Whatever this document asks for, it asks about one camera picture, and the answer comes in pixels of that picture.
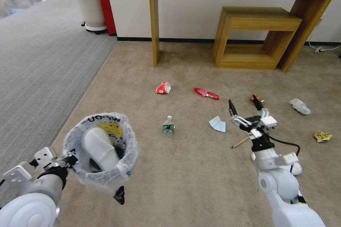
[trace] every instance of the white plastic bag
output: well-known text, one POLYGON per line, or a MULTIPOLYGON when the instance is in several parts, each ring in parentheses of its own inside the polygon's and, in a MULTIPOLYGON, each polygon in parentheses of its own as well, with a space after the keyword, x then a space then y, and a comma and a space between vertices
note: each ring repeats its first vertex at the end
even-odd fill
POLYGON ((312 113, 310 109, 306 106, 306 104, 303 103, 298 98, 294 98, 293 100, 289 101, 289 103, 292 105, 294 109, 296 109, 301 114, 309 115, 312 113))
POLYGON ((85 117, 66 135, 63 143, 63 155, 72 149, 78 158, 74 171, 80 183, 95 187, 114 195, 130 177, 139 154, 135 134, 129 125, 128 118, 120 113, 101 113, 85 117), (90 156, 83 150, 81 139, 84 132, 91 127, 103 128, 115 149, 122 152, 123 157, 110 171, 93 173, 90 156))

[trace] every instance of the white plant pot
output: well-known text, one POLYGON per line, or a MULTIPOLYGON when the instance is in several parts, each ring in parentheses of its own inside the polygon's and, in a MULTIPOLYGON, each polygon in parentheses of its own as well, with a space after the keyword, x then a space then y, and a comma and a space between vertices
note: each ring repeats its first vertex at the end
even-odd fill
POLYGON ((77 0, 87 30, 100 31, 106 29, 100 0, 77 0))

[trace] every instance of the green label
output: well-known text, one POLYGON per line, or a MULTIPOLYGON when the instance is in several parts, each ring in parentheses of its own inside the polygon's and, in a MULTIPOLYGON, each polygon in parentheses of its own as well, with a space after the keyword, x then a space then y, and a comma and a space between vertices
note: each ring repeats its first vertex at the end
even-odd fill
POLYGON ((173 124, 171 124, 171 125, 164 125, 164 126, 163 126, 163 130, 165 130, 165 129, 174 130, 174 125, 173 125, 173 124))

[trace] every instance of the crumpled paper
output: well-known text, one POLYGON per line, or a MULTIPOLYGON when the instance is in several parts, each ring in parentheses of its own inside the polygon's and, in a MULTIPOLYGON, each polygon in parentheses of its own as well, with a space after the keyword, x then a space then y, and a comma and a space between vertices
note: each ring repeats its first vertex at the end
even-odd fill
POLYGON ((294 109, 296 109, 301 114, 309 115, 312 113, 310 109, 306 106, 306 104, 303 103, 298 98, 294 98, 293 100, 289 101, 289 103, 292 105, 294 109))
POLYGON ((209 121, 212 128, 216 131, 224 132, 226 131, 226 122, 220 120, 219 115, 214 117, 212 120, 209 121))
POLYGON ((317 142, 327 142, 329 139, 332 138, 332 134, 324 133, 322 131, 316 131, 314 137, 316 138, 317 142))

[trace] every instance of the yellow smiley face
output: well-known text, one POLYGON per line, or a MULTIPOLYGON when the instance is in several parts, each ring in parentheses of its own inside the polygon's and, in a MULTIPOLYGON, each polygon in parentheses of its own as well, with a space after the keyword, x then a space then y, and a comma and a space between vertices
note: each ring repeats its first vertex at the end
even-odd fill
POLYGON ((98 124, 102 129, 104 129, 106 132, 113 133, 116 138, 122 137, 122 128, 120 127, 119 124, 114 123, 114 122, 103 122, 98 124))

